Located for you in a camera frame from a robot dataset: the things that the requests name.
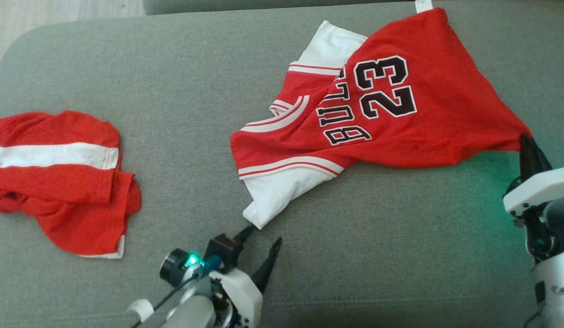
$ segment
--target gray fabric surface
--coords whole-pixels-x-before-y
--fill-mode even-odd
[[[564,2],[437,2],[501,99],[564,166]],[[203,251],[246,226],[251,198],[228,137],[270,116],[288,63],[318,25],[371,35],[413,4],[272,9],[80,21],[18,39],[0,65],[0,117],[66,108],[111,121],[142,210],[122,260],[55,248],[32,218],[0,214],[0,327],[128,327],[135,299],[170,289],[174,247]],[[501,196],[518,154],[459,166],[357,164],[293,201],[255,234],[251,272],[284,246],[262,327],[507,328],[535,311],[523,230]],[[151,324],[157,327],[162,314]]]
[[[372,4],[391,1],[410,0],[143,0],[143,5],[147,15],[160,15],[180,12]]]

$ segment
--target folded red garment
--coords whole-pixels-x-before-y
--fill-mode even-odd
[[[88,114],[30,112],[0,119],[0,212],[34,216],[58,247],[119,259],[140,209],[134,174],[120,172],[120,136]]]

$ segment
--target basketball jersey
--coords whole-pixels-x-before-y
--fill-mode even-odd
[[[231,137],[253,197],[244,217],[258,228],[355,162],[458,164],[487,149],[517,151],[519,136],[530,134],[478,72],[443,9],[367,40],[328,25],[290,65],[270,107],[277,115]]]

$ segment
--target black cable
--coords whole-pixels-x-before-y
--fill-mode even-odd
[[[188,284],[189,282],[191,282],[192,280],[194,280],[195,278],[197,278],[199,276],[199,274],[195,273],[191,276],[191,278],[183,280],[182,283],[180,283],[180,285],[178,285],[177,287],[175,287],[170,293],[167,294],[167,296],[165,296],[157,305],[155,305],[153,307],[153,313],[156,312],[164,303],[166,303],[166,301],[168,301],[171,297],[173,297],[174,293],[178,292],[180,289],[182,289],[186,284]],[[136,328],[138,326],[140,326],[142,324],[142,321],[139,320],[138,322],[136,322],[134,324],[134,326],[132,326],[131,328]]]
[[[527,326],[533,321],[535,320],[536,317],[539,316],[539,311],[535,312],[534,315],[530,316],[527,321],[523,324],[523,328],[527,328]]]

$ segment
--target green light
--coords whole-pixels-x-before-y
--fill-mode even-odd
[[[187,266],[192,266],[195,265],[197,262],[199,262],[199,257],[197,257],[197,255],[192,254],[189,256],[189,259],[187,260]]]

